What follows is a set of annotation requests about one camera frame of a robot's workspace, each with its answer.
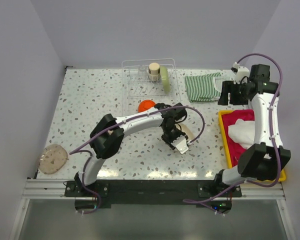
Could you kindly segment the cream square panda plate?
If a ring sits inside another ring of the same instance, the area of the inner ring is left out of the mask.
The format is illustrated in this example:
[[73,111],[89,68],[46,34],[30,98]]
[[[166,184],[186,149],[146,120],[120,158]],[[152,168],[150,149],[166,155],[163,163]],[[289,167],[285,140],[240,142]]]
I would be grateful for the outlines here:
[[188,141],[188,142],[189,142],[189,141],[192,141],[192,140],[195,138],[195,136],[194,136],[194,134],[192,133],[192,131],[191,131],[185,124],[183,124],[183,123],[177,123],[177,124],[176,124],[176,127],[177,127],[180,131],[182,131],[183,133],[186,134],[186,136],[187,136],[187,141]]

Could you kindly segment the orange round bowl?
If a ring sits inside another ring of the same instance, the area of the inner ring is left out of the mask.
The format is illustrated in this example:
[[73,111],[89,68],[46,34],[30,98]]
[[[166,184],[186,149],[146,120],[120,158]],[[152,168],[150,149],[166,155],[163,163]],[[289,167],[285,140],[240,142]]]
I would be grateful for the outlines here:
[[150,108],[154,107],[156,105],[156,103],[152,100],[146,99],[140,102],[140,104],[138,105],[138,112],[144,112],[149,110]]

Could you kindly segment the white wire dish rack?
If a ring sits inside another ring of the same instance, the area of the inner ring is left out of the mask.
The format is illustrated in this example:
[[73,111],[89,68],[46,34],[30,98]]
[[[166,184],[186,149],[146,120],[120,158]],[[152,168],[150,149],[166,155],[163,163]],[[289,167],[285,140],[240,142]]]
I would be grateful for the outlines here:
[[[148,66],[150,63],[158,63],[168,70],[170,92],[165,94],[161,77],[157,82],[151,82],[148,78]],[[138,67],[147,66],[147,76],[145,80],[138,81]],[[181,102],[179,83],[175,60],[172,58],[161,59],[139,59],[124,60],[121,63],[122,69],[122,115],[128,116],[138,113],[138,106],[144,100],[152,100],[155,103],[165,103],[175,105]]]

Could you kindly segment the cream steel-lined cup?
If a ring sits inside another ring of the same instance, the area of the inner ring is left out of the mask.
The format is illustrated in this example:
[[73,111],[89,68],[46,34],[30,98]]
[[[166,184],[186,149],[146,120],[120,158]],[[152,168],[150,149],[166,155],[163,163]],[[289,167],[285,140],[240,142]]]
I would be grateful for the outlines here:
[[157,62],[152,62],[148,65],[148,79],[153,83],[157,82],[161,76],[161,66]]

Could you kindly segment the green square panda plate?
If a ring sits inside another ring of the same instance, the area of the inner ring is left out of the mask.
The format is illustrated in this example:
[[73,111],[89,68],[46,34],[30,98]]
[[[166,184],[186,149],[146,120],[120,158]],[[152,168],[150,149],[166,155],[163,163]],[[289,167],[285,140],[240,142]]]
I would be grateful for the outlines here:
[[160,78],[161,78],[163,91],[166,95],[168,95],[171,90],[170,78],[169,78],[168,69],[163,65],[160,66]]

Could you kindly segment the clear glass cup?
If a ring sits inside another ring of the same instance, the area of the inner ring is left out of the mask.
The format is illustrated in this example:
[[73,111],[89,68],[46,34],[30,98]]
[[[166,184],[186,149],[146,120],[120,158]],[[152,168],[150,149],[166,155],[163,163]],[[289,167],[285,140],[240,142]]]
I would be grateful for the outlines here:
[[147,66],[146,65],[140,65],[138,67],[138,73],[137,73],[137,79],[138,79],[138,81],[145,80],[146,76],[147,76]]

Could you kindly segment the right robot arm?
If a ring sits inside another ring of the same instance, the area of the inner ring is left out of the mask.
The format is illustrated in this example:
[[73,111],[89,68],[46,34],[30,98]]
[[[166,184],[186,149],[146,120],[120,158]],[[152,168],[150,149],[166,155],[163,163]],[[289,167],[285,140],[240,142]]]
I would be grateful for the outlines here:
[[223,82],[218,104],[249,105],[254,113],[254,139],[236,166],[216,174],[212,189],[220,197],[244,182],[270,188],[291,159],[279,132],[281,83],[270,80],[270,66],[255,64],[248,69],[235,62],[231,69],[235,77]]

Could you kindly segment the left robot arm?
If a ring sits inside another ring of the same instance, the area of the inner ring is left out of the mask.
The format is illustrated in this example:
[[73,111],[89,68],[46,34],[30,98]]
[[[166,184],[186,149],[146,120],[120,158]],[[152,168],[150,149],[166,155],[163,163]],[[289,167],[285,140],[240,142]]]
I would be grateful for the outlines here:
[[189,137],[177,124],[187,116],[186,108],[181,103],[174,106],[157,103],[150,109],[131,116],[114,117],[110,113],[106,114],[90,133],[90,139],[71,152],[78,153],[83,147],[90,145],[96,156],[96,160],[88,160],[83,170],[76,173],[76,191],[82,196],[89,196],[94,190],[94,183],[105,160],[117,154],[123,139],[134,133],[161,128],[162,140],[180,154],[186,153],[189,150]]

